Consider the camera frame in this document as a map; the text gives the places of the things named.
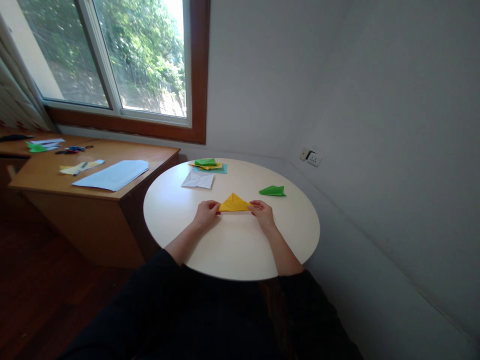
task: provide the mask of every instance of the paper scrap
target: paper scrap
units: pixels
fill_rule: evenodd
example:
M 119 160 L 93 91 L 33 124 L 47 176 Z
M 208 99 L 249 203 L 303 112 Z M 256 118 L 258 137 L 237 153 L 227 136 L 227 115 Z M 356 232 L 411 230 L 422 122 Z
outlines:
M 241 198 L 238 197 L 237 194 L 234 192 L 225 200 L 220 207 L 218 208 L 219 212 L 227 212 L 227 211 L 250 211 L 248 206 L 250 204 L 246 201 L 243 201 Z
M 215 165 L 217 165 L 217 162 L 215 161 L 214 158 L 198 159 L 198 160 L 195 160 L 195 165 L 197 165 L 197 166 L 215 166 Z
M 258 193 L 260 195 L 268 195 L 268 196 L 287 196 L 284 194 L 285 186 L 269 186 L 260 190 Z
M 65 140 L 61 139 L 61 138 L 57 138 L 57 139 L 47 139 L 47 140 L 33 140 L 33 141 L 30 141 L 32 144 L 41 144 L 41 145 L 45 145 L 45 144 L 51 144 L 51 143 L 63 143 Z
M 189 172 L 185 178 L 185 181 L 183 182 L 183 184 L 181 184 L 181 186 L 184 188 L 198 187 L 198 188 L 211 189 L 212 182 L 214 181 L 214 177 L 215 177 L 214 174 Z
M 105 161 L 99 159 L 95 161 L 90 161 L 86 164 L 84 168 L 80 170 L 80 172 L 91 169 L 96 167 L 97 165 L 103 164 Z M 79 163 L 77 166 L 60 166 L 60 172 L 62 174 L 73 175 L 80 169 L 83 165 L 83 162 Z
M 123 160 L 99 172 L 74 182 L 72 185 L 118 191 L 149 169 L 143 160 Z
M 214 169 L 210 169 L 210 170 L 205 170 L 205 169 L 202 169 L 198 166 L 194 166 L 193 167 L 193 171 L 194 172 L 202 172 L 202 173 L 215 173 L 215 174 L 226 174 L 227 173 L 227 168 L 229 167 L 227 164 L 222 164 L 223 166 L 221 168 L 214 168 Z
M 30 149 L 31 153 L 42 153 L 44 151 L 48 151 L 48 149 L 41 144 L 32 144 L 31 142 L 28 142 L 28 141 L 25 141 L 25 142 L 28 148 Z

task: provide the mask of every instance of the person's left hand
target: person's left hand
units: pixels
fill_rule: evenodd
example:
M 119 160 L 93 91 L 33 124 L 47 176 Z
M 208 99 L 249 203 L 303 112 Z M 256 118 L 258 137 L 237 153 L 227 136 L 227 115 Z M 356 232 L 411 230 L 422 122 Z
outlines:
M 192 225 L 204 228 L 212 222 L 215 215 L 220 215 L 219 211 L 220 203 L 215 200 L 202 201 L 198 204 L 195 218 L 191 222 Z

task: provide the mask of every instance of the window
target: window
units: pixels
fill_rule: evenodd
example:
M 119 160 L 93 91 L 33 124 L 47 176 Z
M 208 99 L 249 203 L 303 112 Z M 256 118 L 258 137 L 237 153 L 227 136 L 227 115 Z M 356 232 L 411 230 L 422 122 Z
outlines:
M 52 120 L 205 143 L 209 0 L 5 0 Z

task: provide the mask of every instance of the window glass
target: window glass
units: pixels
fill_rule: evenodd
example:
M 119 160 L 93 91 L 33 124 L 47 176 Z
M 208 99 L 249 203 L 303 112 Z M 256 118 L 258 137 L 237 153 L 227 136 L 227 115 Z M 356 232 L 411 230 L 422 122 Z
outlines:
M 74 1 L 17 3 L 24 18 L 10 19 L 9 25 L 42 96 L 108 107 Z
M 124 109 L 187 116 L 182 0 L 94 0 Z

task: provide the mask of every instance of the black sleeve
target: black sleeve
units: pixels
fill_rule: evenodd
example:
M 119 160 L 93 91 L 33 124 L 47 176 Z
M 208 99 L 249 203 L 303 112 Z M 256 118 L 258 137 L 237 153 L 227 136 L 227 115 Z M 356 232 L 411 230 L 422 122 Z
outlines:
M 304 270 L 280 276 L 295 352 L 304 359 L 363 359 L 320 285 Z
M 180 267 L 165 250 L 131 279 L 59 357 L 62 360 L 131 359 L 154 325 L 173 289 Z

